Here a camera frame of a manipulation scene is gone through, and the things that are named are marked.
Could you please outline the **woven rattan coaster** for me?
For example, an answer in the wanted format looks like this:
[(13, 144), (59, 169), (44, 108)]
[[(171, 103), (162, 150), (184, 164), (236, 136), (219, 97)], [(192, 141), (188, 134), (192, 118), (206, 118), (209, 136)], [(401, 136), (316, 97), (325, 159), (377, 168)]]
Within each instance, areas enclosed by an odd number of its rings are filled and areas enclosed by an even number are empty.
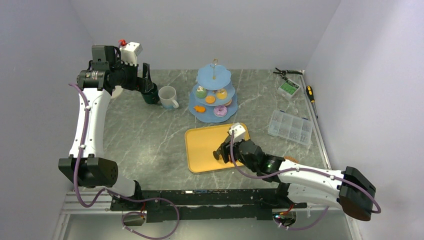
[(296, 163), (296, 164), (299, 163), (299, 161), (292, 156), (284, 156), (283, 158), (287, 161), (291, 161), (291, 162)]

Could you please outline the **purple sprinkled donut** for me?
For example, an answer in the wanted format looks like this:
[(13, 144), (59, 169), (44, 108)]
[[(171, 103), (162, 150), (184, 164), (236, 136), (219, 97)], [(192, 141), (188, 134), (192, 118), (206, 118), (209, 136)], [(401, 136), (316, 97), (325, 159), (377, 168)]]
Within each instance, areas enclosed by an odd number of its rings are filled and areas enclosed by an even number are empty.
[(228, 113), (228, 108), (225, 105), (218, 105), (215, 106), (213, 109), (213, 114), (216, 117), (225, 117)]

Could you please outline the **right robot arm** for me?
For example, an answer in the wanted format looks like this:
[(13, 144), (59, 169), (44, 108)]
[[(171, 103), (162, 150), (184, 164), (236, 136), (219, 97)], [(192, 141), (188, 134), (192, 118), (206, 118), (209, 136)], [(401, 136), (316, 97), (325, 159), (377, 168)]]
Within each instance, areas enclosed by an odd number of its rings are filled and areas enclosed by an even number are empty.
[(299, 203), (327, 205), (365, 222), (382, 211), (375, 199), (376, 187), (355, 167), (331, 170), (302, 165), (265, 153), (252, 140), (236, 141), (232, 136), (212, 154), (225, 163), (243, 164), (253, 172), (242, 172), (246, 177), (279, 183), (275, 200), (282, 208)]

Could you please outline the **dark green mug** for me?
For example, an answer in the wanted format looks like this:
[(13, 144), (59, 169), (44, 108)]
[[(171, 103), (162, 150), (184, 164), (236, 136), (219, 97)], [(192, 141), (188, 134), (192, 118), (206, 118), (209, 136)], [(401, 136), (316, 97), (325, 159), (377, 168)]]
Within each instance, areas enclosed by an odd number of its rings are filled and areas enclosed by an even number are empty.
[(141, 95), (145, 103), (149, 105), (157, 105), (160, 101), (159, 90), (156, 87), (151, 89), (147, 93), (142, 93)]

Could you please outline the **yellow serving tray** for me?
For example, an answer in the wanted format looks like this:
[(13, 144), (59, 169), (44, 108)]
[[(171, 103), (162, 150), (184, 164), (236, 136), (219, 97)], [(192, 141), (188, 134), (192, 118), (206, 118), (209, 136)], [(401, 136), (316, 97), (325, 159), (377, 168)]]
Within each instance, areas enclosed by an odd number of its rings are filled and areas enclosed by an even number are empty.
[(220, 158), (216, 160), (213, 151), (229, 136), (228, 130), (232, 126), (221, 124), (208, 127), (192, 128), (184, 135), (188, 169), (192, 173), (204, 173), (233, 168), (232, 163), (224, 163)]

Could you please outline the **green cupcake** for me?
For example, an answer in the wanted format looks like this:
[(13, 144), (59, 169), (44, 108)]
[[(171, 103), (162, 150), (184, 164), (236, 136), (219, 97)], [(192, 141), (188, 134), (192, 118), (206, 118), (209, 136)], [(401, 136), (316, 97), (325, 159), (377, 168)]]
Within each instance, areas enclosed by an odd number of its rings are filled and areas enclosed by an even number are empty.
[(195, 90), (195, 96), (199, 99), (204, 99), (207, 95), (208, 95), (208, 91), (200, 85)]

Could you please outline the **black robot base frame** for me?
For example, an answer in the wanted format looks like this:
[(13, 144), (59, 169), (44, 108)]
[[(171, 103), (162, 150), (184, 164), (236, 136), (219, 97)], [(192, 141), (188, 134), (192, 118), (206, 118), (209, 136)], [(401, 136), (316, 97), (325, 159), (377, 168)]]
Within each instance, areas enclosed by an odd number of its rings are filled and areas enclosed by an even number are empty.
[(287, 186), (248, 189), (141, 190), (129, 200), (112, 196), (111, 211), (146, 211), (148, 223), (172, 220), (271, 220), (277, 210), (304, 209), (286, 196)]

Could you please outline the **yellow cupcake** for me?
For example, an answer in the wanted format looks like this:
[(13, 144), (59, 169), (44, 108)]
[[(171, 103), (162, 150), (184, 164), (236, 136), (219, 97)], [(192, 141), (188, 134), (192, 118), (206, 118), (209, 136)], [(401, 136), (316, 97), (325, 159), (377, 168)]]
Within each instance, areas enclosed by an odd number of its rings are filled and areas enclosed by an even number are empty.
[(228, 97), (228, 92), (225, 88), (221, 88), (219, 90), (216, 90), (215, 96), (219, 100), (224, 100)]

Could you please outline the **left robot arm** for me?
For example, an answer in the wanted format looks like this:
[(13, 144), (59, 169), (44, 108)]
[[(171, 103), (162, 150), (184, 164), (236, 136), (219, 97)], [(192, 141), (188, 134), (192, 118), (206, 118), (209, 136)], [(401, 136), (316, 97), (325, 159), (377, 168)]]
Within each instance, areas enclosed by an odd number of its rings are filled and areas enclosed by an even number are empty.
[(123, 202), (131, 210), (143, 205), (144, 196), (138, 192), (136, 181), (119, 172), (115, 161), (105, 159), (103, 135), (106, 112), (116, 87), (141, 93), (147, 104), (159, 102), (159, 90), (151, 80), (148, 63), (142, 64), (142, 76), (138, 75), (137, 57), (141, 51), (137, 42), (92, 46), (88, 68), (71, 84), (79, 97), (77, 128), (68, 156), (58, 162), (59, 170), (74, 188), (105, 187), (124, 196)]

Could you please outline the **white and blue mug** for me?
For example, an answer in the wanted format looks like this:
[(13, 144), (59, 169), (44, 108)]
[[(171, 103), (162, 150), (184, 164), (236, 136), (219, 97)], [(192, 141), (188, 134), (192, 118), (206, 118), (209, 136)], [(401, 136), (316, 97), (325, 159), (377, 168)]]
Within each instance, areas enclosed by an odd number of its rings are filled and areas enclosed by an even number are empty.
[(177, 92), (174, 87), (169, 85), (161, 87), (158, 91), (158, 96), (159, 96), (161, 105), (165, 109), (179, 108), (180, 105), (177, 101)]

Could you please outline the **blue three-tier cake stand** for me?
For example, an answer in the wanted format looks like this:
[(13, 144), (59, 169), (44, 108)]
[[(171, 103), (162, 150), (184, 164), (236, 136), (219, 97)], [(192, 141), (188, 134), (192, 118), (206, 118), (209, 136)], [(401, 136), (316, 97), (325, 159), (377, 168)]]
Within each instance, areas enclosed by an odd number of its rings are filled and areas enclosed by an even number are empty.
[[(224, 66), (219, 64), (218, 59), (214, 59), (211, 63), (201, 67), (196, 75), (196, 84), (189, 93), (188, 108), (195, 118), (203, 123), (223, 123), (229, 120), (238, 110), (238, 97), (236, 89), (231, 80), (232, 73)], [(214, 96), (213, 90), (226, 89), (228, 96), (226, 99), (217, 99), (215, 103), (207, 104), (205, 98), (195, 96), (195, 91), (198, 86), (202, 86), (207, 90), (208, 96)], [(232, 103), (227, 107), (227, 115), (217, 117), (214, 115), (214, 107), (224, 105), (232, 100)], [(195, 112), (194, 106), (203, 106), (206, 108), (204, 113)]]

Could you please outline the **orange fish cookie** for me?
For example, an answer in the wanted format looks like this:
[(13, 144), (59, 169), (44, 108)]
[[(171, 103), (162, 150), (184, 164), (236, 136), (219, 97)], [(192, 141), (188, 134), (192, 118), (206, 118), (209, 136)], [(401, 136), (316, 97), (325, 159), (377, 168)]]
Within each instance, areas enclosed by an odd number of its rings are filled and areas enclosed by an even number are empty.
[(206, 112), (206, 108), (204, 106), (201, 105), (195, 105), (193, 107), (193, 109), (195, 110), (195, 112), (197, 113), (205, 113)]

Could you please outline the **round brown cookie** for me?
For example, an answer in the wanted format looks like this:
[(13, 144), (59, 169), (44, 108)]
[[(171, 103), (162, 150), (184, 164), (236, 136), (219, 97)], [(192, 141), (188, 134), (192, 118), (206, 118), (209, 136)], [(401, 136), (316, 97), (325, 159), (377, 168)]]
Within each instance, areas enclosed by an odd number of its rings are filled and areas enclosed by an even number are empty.
[(216, 98), (213, 95), (207, 95), (204, 100), (209, 105), (216, 102)]

